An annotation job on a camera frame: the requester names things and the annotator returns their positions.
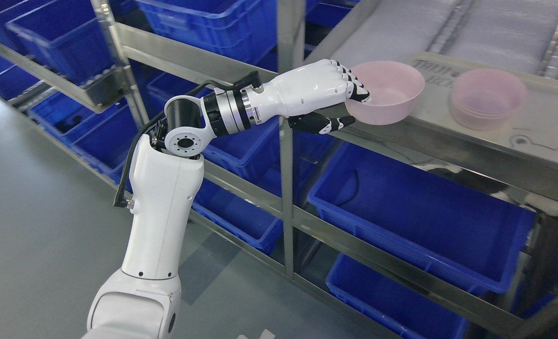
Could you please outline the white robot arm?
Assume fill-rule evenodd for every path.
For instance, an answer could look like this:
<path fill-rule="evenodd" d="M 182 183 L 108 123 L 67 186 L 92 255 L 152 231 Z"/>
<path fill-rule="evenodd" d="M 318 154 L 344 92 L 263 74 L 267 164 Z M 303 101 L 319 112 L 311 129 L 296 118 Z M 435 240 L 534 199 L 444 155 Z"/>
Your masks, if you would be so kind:
<path fill-rule="evenodd" d="M 186 225 L 204 174 L 203 150 L 212 139 L 245 131 L 246 85 L 220 84 L 203 98 L 171 98 L 164 112 L 135 135 L 122 170 L 116 207 L 133 215 L 122 266 L 98 290 L 86 339 L 163 339 L 176 325 L 178 275 Z"/>

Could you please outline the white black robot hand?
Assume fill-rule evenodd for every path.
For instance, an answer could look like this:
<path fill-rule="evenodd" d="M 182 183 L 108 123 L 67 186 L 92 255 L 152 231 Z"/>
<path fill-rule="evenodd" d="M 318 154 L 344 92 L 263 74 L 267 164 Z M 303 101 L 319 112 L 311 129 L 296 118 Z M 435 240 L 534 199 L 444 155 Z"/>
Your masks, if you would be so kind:
<path fill-rule="evenodd" d="M 287 118 L 288 125 L 311 134 L 328 134 L 353 124 L 352 116 L 327 118 L 319 109 L 339 105 L 348 99 L 366 103 L 371 98 L 348 67 L 332 59 L 322 59 L 281 75 L 263 84 L 260 93 L 248 89 L 251 122 L 262 124 L 275 116 Z"/>

